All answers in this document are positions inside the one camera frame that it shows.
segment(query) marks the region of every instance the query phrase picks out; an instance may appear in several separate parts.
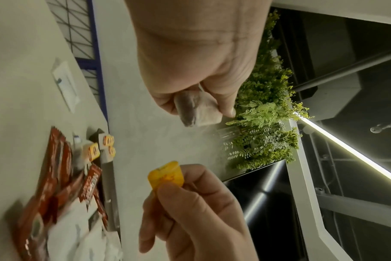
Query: table surface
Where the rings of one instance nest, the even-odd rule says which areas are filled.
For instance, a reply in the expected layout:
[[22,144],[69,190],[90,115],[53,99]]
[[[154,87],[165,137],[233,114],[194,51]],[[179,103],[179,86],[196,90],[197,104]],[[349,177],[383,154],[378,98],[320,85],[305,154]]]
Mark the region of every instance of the table surface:
[[[81,102],[72,114],[54,82],[67,61]],[[17,260],[9,225],[34,194],[51,126],[69,140],[107,122],[44,0],[0,0],[0,260]]]

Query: television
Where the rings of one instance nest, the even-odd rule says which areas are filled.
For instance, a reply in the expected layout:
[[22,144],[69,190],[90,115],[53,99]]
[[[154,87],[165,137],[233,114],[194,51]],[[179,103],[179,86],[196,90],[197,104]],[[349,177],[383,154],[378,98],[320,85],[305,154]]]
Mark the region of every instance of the television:
[[285,160],[224,181],[241,205],[261,261],[307,260]]

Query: green plant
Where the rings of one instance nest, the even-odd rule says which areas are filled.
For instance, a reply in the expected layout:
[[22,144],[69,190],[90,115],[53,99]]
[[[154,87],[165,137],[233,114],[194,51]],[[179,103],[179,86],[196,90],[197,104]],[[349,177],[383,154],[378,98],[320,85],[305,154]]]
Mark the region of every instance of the green plant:
[[238,137],[224,143],[226,150],[232,150],[228,159],[238,159],[239,169],[257,169],[282,159],[294,160],[291,149],[298,148],[299,135],[296,129],[286,131],[281,121],[298,120],[295,112],[309,116],[308,108],[291,101],[292,72],[284,69],[281,58],[274,55],[280,43],[271,31],[278,19],[277,12],[269,14],[253,72],[237,95],[236,119],[227,122],[239,127]]

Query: linear ceiling light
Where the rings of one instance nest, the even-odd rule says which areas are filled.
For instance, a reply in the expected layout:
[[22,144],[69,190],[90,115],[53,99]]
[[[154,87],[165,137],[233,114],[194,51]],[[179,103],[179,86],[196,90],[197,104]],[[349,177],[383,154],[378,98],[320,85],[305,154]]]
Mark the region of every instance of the linear ceiling light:
[[329,138],[331,141],[333,141],[334,143],[338,144],[339,146],[341,146],[342,148],[344,148],[345,150],[347,150],[351,154],[355,155],[357,158],[359,158],[362,161],[364,161],[367,165],[371,166],[372,168],[374,168],[378,172],[382,173],[384,176],[386,176],[388,179],[391,180],[391,173],[388,170],[384,169],[382,166],[380,166],[379,164],[373,162],[371,159],[369,159],[368,157],[366,157],[362,153],[358,152],[354,148],[350,147],[346,143],[342,142],[341,140],[339,140],[338,138],[333,136],[332,134],[328,133],[325,129],[321,128],[319,125],[315,124],[314,122],[310,121],[309,119],[306,119],[306,118],[300,116],[297,112],[295,112],[295,114],[302,121],[304,121],[305,123],[309,124],[312,128],[314,128],[315,130],[317,130],[318,132],[320,132],[321,134],[323,134],[324,136]]

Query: yellow candy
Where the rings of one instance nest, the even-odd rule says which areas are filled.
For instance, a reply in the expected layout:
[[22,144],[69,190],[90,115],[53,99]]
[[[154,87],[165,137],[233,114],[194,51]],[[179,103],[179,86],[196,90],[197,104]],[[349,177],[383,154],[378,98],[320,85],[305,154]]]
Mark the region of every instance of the yellow candy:
[[177,186],[182,187],[184,184],[184,176],[178,162],[171,161],[164,166],[151,171],[148,174],[148,181],[150,182],[153,191],[157,191],[157,188],[164,182],[173,182]]

